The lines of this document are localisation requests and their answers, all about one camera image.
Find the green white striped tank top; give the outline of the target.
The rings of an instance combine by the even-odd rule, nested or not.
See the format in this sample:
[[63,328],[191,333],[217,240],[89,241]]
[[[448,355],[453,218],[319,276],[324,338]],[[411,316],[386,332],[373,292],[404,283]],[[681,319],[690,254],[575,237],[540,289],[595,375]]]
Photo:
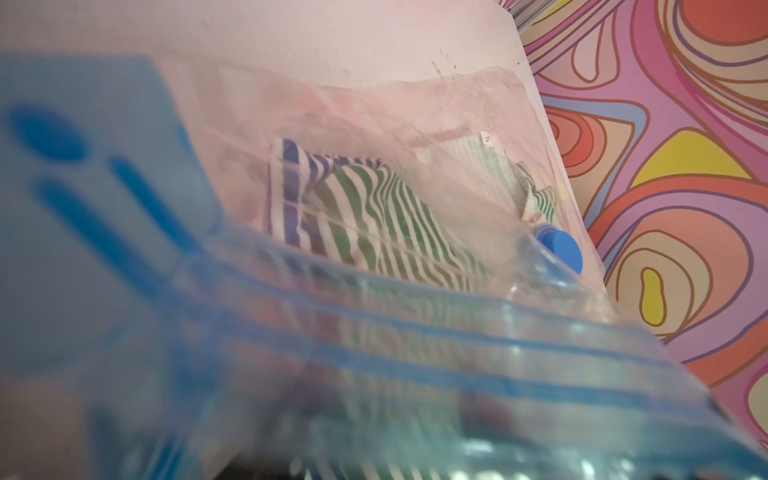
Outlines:
[[[551,187],[537,187],[530,169],[474,134],[417,151],[420,159],[457,160],[496,182],[491,199],[510,205],[538,228],[556,218]],[[384,160],[383,168],[344,167],[309,199],[324,209],[322,238],[344,264],[417,283],[473,292],[490,276],[490,262],[465,245]]]

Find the clear vacuum bag blue zip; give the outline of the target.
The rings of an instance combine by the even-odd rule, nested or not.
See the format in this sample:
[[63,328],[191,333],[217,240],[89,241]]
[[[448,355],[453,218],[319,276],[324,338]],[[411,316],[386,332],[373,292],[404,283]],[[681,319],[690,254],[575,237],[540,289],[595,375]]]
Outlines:
[[[457,160],[551,187],[535,228]],[[384,160],[483,261],[464,292],[280,242],[272,143]],[[352,90],[146,55],[1,56],[5,479],[763,479],[767,458],[578,273],[524,86]]]

